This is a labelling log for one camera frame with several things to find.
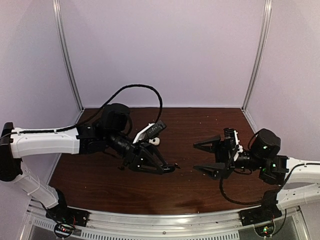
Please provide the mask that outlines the white earbud charging case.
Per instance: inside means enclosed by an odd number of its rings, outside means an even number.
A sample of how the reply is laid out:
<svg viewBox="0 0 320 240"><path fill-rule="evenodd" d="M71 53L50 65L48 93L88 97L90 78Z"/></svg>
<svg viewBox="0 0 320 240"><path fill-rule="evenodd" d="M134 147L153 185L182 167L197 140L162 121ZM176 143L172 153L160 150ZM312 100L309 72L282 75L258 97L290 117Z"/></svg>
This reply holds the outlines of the white earbud charging case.
<svg viewBox="0 0 320 240"><path fill-rule="evenodd" d="M153 139L150 139L149 143L154 145L154 146L158 146L160 144L160 138L159 137L155 137Z"/></svg>

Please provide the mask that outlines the black round earbud case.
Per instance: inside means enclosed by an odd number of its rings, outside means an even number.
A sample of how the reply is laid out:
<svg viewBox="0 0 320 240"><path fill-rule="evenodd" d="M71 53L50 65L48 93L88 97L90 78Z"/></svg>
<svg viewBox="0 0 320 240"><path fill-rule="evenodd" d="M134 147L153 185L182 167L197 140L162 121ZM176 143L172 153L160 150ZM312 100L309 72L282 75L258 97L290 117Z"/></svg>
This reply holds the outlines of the black round earbud case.
<svg viewBox="0 0 320 240"><path fill-rule="evenodd" d="M176 167L172 164L170 165L164 165L161 167L162 168L162 173L163 174L169 174L169 173L172 173L176 170Z"/></svg>

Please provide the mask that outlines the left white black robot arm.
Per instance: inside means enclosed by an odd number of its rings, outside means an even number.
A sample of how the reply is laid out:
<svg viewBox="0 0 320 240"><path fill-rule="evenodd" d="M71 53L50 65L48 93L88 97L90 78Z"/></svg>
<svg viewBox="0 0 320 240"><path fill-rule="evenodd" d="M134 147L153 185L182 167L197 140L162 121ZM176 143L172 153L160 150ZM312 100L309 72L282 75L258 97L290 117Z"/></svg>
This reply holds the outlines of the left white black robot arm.
<svg viewBox="0 0 320 240"><path fill-rule="evenodd" d="M23 129L7 122L0 137L0 180L13 182L29 196L40 201L61 222L72 218L64 195L44 184L22 162L22 158L44 154L87 155L111 148L119 154L122 165L134 172L172 173L176 167L165 161L157 149L157 136L166 125L148 124L134 138L124 132L132 125L130 108L121 103L107 104L100 118L60 129Z"/></svg>

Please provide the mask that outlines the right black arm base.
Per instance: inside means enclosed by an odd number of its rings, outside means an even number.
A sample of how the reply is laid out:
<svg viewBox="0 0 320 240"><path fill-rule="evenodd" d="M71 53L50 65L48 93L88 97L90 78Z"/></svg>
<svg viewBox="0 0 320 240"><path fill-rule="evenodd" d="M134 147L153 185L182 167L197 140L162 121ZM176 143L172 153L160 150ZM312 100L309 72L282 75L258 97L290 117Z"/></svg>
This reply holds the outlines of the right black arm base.
<svg viewBox="0 0 320 240"><path fill-rule="evenodd" d="M239 212L242 226L254 225L255 233L261 238L274 237L282 230L287 219L287 210L283 213L277 203L277 191L266 191L260 206Z"/></svg>

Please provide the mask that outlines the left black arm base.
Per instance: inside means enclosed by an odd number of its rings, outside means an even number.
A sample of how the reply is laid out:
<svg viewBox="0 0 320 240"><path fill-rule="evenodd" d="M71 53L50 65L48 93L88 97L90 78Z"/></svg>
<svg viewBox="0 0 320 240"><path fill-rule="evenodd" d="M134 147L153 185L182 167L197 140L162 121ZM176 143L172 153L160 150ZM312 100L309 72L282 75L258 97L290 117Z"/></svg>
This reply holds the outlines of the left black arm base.
<svg viewBox="0 0 320 240"><path fill-rule="evenodd" d="M43 205L46 217L55 222L53 232L58 239L70 237L76 230L76 226L86 227L90 213L86 210L67 206L64 194L57 189L58 204L52 208Z"/></svg>

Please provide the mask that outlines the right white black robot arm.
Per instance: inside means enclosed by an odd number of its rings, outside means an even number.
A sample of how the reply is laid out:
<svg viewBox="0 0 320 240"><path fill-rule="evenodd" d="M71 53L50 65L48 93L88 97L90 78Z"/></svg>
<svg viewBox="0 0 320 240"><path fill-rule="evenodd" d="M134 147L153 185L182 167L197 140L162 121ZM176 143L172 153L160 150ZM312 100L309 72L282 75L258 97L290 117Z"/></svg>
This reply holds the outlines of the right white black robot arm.
<svg viewBox="0 0 320 240"><path fill-rule="evenodd" d="M280 155L281 139L271 130L262 128L243 148L238 132L224 129L224 137L216 135L193 144L195 149L212 153L215 162L194 165L194 169L219 181L221 195L230 203L242 206L260 205L256 210L259 220L268 220L278 210L311 204L320 200L320 163ZM241 202L231 199L224 190L224 180L232 173L259 172L259 179L278 189L266 191L261 200Z"/></svg>

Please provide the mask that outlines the aluminium front rail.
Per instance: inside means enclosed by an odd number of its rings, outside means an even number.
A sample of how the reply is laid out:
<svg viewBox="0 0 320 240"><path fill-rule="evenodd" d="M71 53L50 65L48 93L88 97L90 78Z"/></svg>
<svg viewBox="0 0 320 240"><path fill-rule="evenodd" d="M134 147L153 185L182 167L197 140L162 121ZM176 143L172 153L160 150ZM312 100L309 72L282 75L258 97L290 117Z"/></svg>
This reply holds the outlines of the aluminium front rail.
<svg viewBox="0 0 320 240"><path fill-rule="evenodd" d="M244 226L237 210L178 215L120 214L88 211L86 226L76 226L66 240L310 240L306 222L299 208L289 208L281 230L270 238L256 233L262 224L280 229L284 217L273 222ZM56 223L46 218L37 201L31 201L18 240L59 240Z"/></svg>

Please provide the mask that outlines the right aluminium frame post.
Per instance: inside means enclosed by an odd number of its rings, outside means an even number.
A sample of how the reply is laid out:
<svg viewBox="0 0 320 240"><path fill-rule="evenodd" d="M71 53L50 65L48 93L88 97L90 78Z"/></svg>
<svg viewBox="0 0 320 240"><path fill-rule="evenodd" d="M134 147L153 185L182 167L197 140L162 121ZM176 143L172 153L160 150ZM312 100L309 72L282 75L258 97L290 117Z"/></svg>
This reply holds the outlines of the right aluminium frame post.
<svg viewBox="0 0 320 240"><path fill-rule="evenodd" d="M270 23L271 23L271 17L272 17L272 0L265 0L264 1L264 7L263 7L263 13L262 13L262 22L261 22L261 28L260 28L260 34L257 44L257 50L256 55L252 67L252 72L250 75L250 80L248 84L248 88L244 97L244 101L242 104L242 111L245 112L249 106L250 99L252 97L255 83L259 74L259 69L261 66L263 53L266 45L266 41L268 38L268 33L270 29Z"/></svg>

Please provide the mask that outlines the aluminium frame post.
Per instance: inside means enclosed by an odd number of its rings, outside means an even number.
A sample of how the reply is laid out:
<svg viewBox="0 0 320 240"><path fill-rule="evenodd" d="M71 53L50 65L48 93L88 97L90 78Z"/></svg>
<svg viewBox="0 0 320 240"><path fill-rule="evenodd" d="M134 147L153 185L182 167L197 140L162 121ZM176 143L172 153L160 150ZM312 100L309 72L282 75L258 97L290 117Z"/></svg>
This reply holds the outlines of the aluminium frame post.
<svg viewBox="0 0 320 240"><path fill-rule="evenodd" d="M64 62L66 74L67 74L67 79L69 81L71 92L73 94L77 109L80 112L82 112L84 110L84 107L80 98L80 94L79 94L79 90L75 80L74 71L72 68L72 63L71 63L70 54L68 50L68 44L67 44L67 39L65 35L65 30L64 30L63 16L61 11L61 1L53 0L52 5L53 5L53 13L54 13L54 18L55 18L56 27L57 27L57 34L59 38L59 44L62 52L62 58L63 58L63 62Z"/></svg>
<svg viewBox="0 0 320 240"><path fill-rule="evenodd" d="M252 72L250 75L250 80L248 84L248 88L244 97L244 101L242 104L242 111L245 112L249 106L250 99L252 97L255 83L259 74L259 69L261 66L263 53L266 45L266 41L268 38L268 33L270 29L270 23L271 23L271 17L272 17L272 0L265 0L264 1L264 7L263 7L263 13L262 13L262 22L261 22L261 28L260 28L260 34L257 44L257 50L256 55L252 67Z"/></svg>

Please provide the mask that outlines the left aluminium frame post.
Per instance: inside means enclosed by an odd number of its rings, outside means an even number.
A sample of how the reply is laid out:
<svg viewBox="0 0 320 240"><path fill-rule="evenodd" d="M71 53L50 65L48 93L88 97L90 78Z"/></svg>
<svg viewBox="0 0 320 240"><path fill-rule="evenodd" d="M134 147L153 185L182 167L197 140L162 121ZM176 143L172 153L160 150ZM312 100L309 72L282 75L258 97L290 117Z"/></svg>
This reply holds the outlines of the left aluminium frame post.
<svg viewBox="0 0 320 240"><path fill-rule="evenodd" d="M62 52L62 58L63 58L63 62L64 62L66 74L67 74L67 79L69 81L71 92L73 94L77 109L80 112L82 112L84 110L84 107L80 98L80 94L79 94L79 90L75 80L74 71L72 68L72 63L71 63L70 54L68 50L68 44L67 44L67 39L65 35L65 30L64 30L63 16L61 11L61 1L53 0L52 5L53 5L53 13L54 13L54 18L55 18L56 27L57 27L57 34L59 38L59 44Z"/></svg>

